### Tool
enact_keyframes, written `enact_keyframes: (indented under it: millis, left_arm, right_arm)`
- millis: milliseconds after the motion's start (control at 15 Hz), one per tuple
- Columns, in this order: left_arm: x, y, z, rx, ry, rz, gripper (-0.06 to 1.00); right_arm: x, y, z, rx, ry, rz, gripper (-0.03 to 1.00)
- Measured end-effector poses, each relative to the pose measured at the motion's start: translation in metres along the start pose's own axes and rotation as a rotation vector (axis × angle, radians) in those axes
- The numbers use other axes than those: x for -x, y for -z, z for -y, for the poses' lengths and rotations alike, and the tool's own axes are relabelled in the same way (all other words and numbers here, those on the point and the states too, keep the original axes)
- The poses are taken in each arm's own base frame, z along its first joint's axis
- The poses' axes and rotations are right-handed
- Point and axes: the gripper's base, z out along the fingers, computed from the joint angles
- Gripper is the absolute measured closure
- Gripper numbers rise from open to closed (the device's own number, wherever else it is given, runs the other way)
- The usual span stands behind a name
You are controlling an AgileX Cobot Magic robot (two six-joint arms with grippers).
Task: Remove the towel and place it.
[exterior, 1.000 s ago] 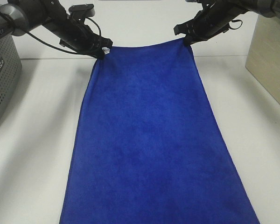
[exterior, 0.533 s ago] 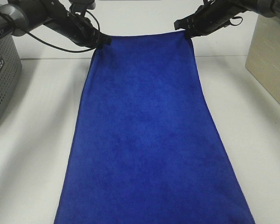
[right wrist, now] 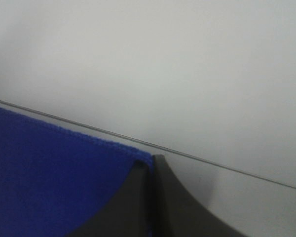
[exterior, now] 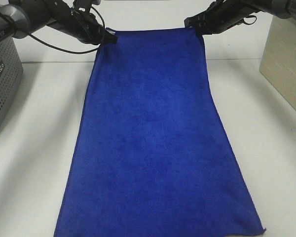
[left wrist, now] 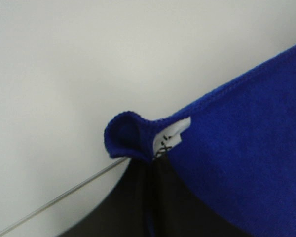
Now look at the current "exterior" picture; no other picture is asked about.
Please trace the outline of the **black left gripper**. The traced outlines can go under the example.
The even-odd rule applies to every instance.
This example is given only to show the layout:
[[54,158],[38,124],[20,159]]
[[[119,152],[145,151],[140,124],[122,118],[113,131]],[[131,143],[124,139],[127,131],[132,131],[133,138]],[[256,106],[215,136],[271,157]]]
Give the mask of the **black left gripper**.
[[91,7],[100,3],[99,0],[75,0],[73,6],[69,7],[62,0],[45,0],[44,4],[51,17],[47,25],[84,44],[116,44],[118,37],[115,32],[104,29],[95,15],[90,13]]

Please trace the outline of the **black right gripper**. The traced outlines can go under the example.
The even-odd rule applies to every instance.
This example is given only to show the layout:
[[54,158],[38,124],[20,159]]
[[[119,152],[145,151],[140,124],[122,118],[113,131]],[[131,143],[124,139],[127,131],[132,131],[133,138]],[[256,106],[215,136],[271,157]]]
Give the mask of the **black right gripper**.
[[220,34],[244,23],[244,18],[256,11],[246,0],[216,0],[205,11],[186,18],[184,25],[194,28],[198,35]]

